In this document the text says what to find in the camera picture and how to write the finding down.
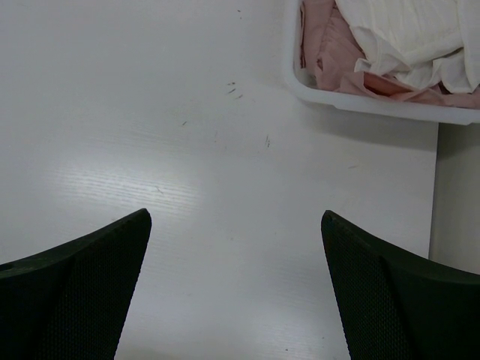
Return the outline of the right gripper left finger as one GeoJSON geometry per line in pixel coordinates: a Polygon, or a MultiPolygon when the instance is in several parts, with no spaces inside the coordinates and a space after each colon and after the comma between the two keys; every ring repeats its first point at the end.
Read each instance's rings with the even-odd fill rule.
{"type": "Polygon", "coordinates": [[[114,359],[152,229],[140,209],[1,265],[2,359],[114,359]]]}

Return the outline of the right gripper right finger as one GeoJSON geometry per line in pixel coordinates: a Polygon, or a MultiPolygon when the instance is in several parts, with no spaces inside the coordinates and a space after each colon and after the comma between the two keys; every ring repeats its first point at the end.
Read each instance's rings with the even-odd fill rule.
{"type": "Polygon", "coordinates": [[[425,259],[333,211],[322,243],[351,359],[478,359],[479,276],[425,259]]]}

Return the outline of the white skirt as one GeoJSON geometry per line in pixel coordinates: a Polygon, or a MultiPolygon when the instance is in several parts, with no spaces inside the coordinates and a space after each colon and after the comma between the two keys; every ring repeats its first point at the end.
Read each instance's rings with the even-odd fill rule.
{"type": "Polygon", "coordinates": [[[343,0],[336,3],[364,53],[355,71],[414,89],[479,87],[479,1],[343,0]]]}

